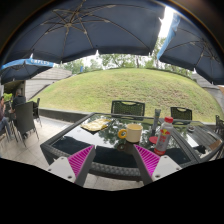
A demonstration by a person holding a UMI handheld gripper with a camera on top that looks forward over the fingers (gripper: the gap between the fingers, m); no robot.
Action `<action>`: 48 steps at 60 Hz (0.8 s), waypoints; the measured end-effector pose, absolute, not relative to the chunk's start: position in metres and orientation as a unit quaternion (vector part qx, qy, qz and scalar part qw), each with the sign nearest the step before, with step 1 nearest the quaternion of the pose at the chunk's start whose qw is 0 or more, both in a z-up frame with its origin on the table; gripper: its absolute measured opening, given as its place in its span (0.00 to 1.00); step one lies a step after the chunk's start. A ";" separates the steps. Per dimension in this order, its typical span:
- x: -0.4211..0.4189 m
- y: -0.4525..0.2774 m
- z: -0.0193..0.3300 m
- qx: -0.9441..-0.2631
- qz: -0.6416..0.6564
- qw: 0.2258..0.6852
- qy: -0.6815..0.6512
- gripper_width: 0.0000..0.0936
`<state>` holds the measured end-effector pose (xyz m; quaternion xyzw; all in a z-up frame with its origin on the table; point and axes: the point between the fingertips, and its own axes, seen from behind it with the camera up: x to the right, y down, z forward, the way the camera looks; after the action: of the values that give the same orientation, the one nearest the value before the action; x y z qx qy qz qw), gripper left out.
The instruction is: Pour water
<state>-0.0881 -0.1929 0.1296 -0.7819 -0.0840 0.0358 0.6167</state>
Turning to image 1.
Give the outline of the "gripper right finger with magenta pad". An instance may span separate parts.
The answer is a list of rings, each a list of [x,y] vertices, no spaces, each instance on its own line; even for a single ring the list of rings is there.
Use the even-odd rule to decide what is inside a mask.
[[[159,156],[139,145],[134,145],[133,155],[144,185],[181,170],[168,155]]]

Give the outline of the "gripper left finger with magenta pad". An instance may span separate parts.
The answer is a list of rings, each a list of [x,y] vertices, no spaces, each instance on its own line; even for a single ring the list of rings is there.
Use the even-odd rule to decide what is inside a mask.
[[[47,168],[47,171],[78,186],[83,186],[95,155],[95,146],[90,145],[69,157],[59,157]]]

